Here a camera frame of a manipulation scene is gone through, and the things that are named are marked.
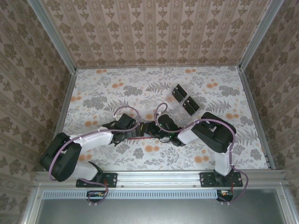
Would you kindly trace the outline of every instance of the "gray panel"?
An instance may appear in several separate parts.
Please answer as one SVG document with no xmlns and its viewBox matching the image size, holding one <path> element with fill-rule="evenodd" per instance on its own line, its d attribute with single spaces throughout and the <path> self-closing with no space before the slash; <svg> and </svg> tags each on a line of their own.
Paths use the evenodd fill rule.
<svg viewBox="0 0 299 224">
<path fill-rule="evenodd" d="M 231 205 L 215 199 L 43 200 L 38 224 L 284 224 L 276 190 L 248 190 Z"/>
</svg>

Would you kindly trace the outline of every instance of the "floral wallpaper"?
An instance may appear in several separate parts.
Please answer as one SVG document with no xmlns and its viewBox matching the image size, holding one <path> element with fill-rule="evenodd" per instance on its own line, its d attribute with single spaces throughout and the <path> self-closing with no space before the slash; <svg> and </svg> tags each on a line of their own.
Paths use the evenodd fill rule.
<svg viewBox="0 0 299 224">
<path fill-rule="evenodd" d="M 299 205 L 299 1 L 283 2 L 245 72 L 276 166 Z"/>
<path fill-rule="evenodd" d="M 18 223 L 70 74 L 25 0 L 0 1 L 0 223 Z"/>
<path fill-rule="evenodd" d="M 238 64 L 270 0 L 42 0 L 79 68 Z"/>
<path fill-rule="evenodd" d="M 268 168 L 236 66 L 77 70 L 64 132 L 76 135 L 93 131 L 113 121 L 113 112 L 122 105 L 136 108 L 142 121 L 152 121 L 160 103 L 175 105 L 168 94 L 178 83 L 200 105 L 192 120 L 211 112 L 237 129 L 233 148 L 237 168 Z M 184 109 L 180 108 L 169 110 L 169 114 L 182 113 Z M 136 119 L 131 109 L 120 113 Z M 187 118 L 176 123 L 179 121 L 189 124 Z M 157 139 L 125 140 L 116 147 L 98 146 L 81 154 L 79 160 L 114 171 L 201 170 L 215 166 L 214 152 L 200 140 L 184 147 Z"/>
</svg>

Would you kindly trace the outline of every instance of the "fern pattern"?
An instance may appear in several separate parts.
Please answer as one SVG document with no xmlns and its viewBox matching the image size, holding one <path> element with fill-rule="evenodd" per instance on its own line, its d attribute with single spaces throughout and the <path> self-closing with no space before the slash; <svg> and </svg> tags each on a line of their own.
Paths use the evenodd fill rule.
<svg viewBox="0 0 299 224">
<path fill-rule="evenodd" d="M 141 122 L 153 120 L 154 110 L 162 102 L 169 104 L 168 113 L 175 116 L 173 113 L 180 110 L 176 106 L 170 108 L 178 104 L 167 96 L 177 84 L 200 106 L 191 120 L 210 112 L 237 129 L 233 148 L 233 164 L 237 168 L 267 168 L 235 67 L 101 69 L 101 73 L 78 70 L 63 132 L 76 135 L 96 130 L 101 124 L 113 121 L 113 112 L 123 105 L 136 108 Z M 118 113 L 136 119 L 136 113 L 129 108 Z M 124 140 L 117 146 L 97 146 L 83 155 L 85 161 L 93 161 L 103 170 L 201 170 L 215 167 L 213 151 L 201 140 L 184 147 L 161 143 L 157 139 Z"/>
</svg>

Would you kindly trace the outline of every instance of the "patterned wall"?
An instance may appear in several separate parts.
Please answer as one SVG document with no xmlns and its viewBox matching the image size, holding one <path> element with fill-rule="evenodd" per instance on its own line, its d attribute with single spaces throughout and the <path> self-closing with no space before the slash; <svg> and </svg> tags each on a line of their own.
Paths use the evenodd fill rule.
<svg viewBox="0 0 299 224">
<path fill-rule="evenodd" d="M 238 64 L 270 0 L 42 0 L 77 67 Z"/>
<path fill-rule="evenodd" d="M 0 223 L 26 208 L 70 74 L 25 0 L 0 1 Z"/>
<path fill-rule="evenodd" d="M 246 75 L 276 165 L 299 204 L 299 1 L 285 0 Z"/>
</svg>

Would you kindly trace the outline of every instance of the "tabletop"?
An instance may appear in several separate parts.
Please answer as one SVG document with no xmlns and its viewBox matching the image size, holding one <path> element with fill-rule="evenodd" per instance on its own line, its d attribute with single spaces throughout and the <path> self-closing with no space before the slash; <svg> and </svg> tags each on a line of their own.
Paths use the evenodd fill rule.
<svg viewBox="0 0 299 224">
<path fill-rule="evenodd" d="M 268 168 L 236 66 L 87 69 L 76 74 L 63 129 L 68 135 L 113 121 L 113 112 L 122 105 L 136 108 L 143 121 L 152 121 L 156 107 L 180 84 L 200 106 L 196 118 L 211 112 L 236 128 L 236 168 Z M 121 112 L 136 119 L 131 109 Z M 96 147 L 79 160 L 110 171 L 203 170 L 215 165 L 214 152 L 201 140 L 184 147 L 157 139 L 125 140 L 116 147 Z"/>
</svg>

